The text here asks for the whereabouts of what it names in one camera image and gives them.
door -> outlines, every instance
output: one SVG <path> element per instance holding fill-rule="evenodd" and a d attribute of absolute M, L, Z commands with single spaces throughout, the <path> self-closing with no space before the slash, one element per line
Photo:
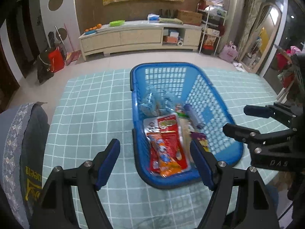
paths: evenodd
<path fill-rule="evenodd" d="M 0 113 L 2 113 L 14 92 L 19 88 L 4 55 L 2 44 L 0 41 Z"/>
<path fill-rule="evenodd" d="M 28 61 L 28 57 L 24 52 L 17 24 L 18 6 L 10 12 L 6 19 L 7 34 L 9 36 L 10 45 L 15 56 L 16 62 L 21 73 L 26 78 L 32 68 L 32 64 Z"/>
<path fill-rule="evenodd" d="M 33 27 L 31 23 L 30 4 L 29 0 L 21 0 L 23 25 L 26 33 L 26 38 L 31 49 L 34 59 L 39 55 L 39 49 L 35 40 Z"/>

light blue tablecloth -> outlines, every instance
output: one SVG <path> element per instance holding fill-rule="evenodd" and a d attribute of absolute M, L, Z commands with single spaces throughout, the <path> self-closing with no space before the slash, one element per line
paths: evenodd
<path fill-rule="evenodd" d="M 276 94 L 254 74 L 204 69 L 216 87 L 236 124 L 260 130 L 279 131 L 285 126 L 273 119 L 246 116 L 243 107 L 272 104 Z M 130 69 L 111 70 L 68 81 L 55 110 L 45 148 L 43 184 L 55 166 L 80 166 L 103 151 L 112 138 L 121 142 L 121 154 L 109 181 L 98 195 L 110 222 L 117 228 L 195 228 L 208 206 L 211 191 L 203 183 L 173 190 L 158 190 L 139 177 L 133 156 Z M 246 145 L 236 168 L 250 166 Z M 265 183 L 277 172 L 259 170 Z M 229 211 L 234 209 L 233 189 Z M 73 187 L 74 206 L 82 228 L 86 221 L 78 191 Z"/>

cabinet drawer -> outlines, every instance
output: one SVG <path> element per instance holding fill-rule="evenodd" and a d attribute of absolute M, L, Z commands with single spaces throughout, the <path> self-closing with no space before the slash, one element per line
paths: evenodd
<path fill-rule="evenodd" d="M 98 34 L 81 40 L 84 52 L 121 44 L 120 32 Z"/>
<path fill-rule="evenodd" d="M 120 31 L 121 45 L 161 43 L 162 29 L 134 29 Z"/>
<path fill-rule="evenodd" d="M 200 41 L 201 31 L 186 29 L 183 39 L 183 45 L 198 46 Z"/>

mirror frame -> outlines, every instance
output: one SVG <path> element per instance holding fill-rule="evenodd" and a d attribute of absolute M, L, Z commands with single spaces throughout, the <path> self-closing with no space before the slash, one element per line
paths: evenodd
<path fill-rule="evenodd" d="M 282 12 L 281 12 L 281 10 L 279 9 L 279 7 L 278 7 L 277 5 L 275 5 L 274 3 L 264 2 L 264 3 L 262 3 L 262 4 L 260 5 L 260 10 L 259 10 L 258 15 L 257 15 L 257 17 L 256 17 L 256 20 L 255 20 L 255 22 L 254 22 L 254 24 L 253 24 L 253 28 L 256 28 L 256 29 L 257 29 L 257 28 L 264 22 L 264 20 L 263 20 L 262 23 L 259 24 L 259 18 L 261 17 L 261 15 L 262 15 L 262 13 L 263 13 L 263 8 L 264 8 L 265 6 L 269 6 L 269 5 L 270 5 L 270 6 L 273 6 L 273 7 L 278 11 L 279 16 L 278 16 L 278 19 L 277 19 L 276 24 L 274 25 L 274 29 L 273 29 L 273 31 L 272 31 L 272 34 L 271 34 L 270 39 L 269 39 L 269 41 L 268 41 L 268 44 L 267 44 L 267 46 L 266 46 L 266 48 L 265 48 L 265 51 L 263 52 L 263 54 L 262 54 L 262 56 L 261 56 L 259 62 L 254 66 L 253 69 L 250 68 L 250 67 L 248 67 L 247 65 L 245 65 L 245 64 L 242 62 L 243 57 L 247 54 L 247 50 L 248 50 L 249 46 L 251 45 L 251 43 L 252 43 L 252 41 L 253 41 L 253 39 L 254 39 L 254 35 L 255 35 L 255 33 L 256 33 L 256 30 L 251 30 L 251 33 L 250 33 L 250 35 L 249 35 L 249 38 L 248 38 L 248 40 L 247 40 L 247 42 L 246 42 L 246 44 L 245 44 L 244 50 L 242 51 L 242 54 L 241 54 L 240 57 L 238 58 L 238 62 L 240 62 L 240 63 L 243 65 L 243 67 L 245 68 L 245 70 L 246 70 L 247 72 L 249 72 L 249 73 L 256 73 L 256 72 L 258 71 L 258 69 L 260 68 L 260 66 L 262 65 L 262 63 L 263 63 L 263 61 L 264 61 L 264 59 L 265 59 L 267 53 L 269 52 L 270 47 L 272 46 L 272 43 L 274 42 L 274 39 L 275 39 L 275 37 L 276 37 L 276 34 L 277 34 L 277 32 L 278 32 L 278 28 L 279 28 L 279 25 L 280 25 L 280 22 L 281 22 Z"/>

storage box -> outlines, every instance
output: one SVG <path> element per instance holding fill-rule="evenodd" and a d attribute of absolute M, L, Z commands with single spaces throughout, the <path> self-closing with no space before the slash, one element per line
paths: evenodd
<path fill-rule="evenodd" d="M 184 24 L 200 26 L 202 14 L 186 10 L 179 10 L 177 18 L 182 20 Z"/>
<path fill-rule="evenodd" d="M 164 36 L 163 41 L 165 41 L 168 44 L 177 44 L 178 38 L 176 37 L 170 37 L 170 36 Z"/>

